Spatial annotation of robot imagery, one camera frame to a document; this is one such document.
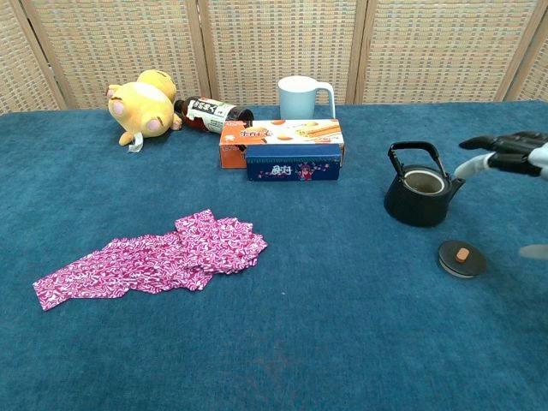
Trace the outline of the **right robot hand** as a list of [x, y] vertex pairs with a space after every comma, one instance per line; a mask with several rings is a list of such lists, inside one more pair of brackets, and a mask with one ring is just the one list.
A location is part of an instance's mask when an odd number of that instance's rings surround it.
[[460, 164], [454, 175], [468, 179], [482, 171], [501, 171], [541, 177], [547, 180], [547, 133], [518, 131], [513, 134], [481, 135], [459, 144], [466, 150], [486, 149], [487, 154]]

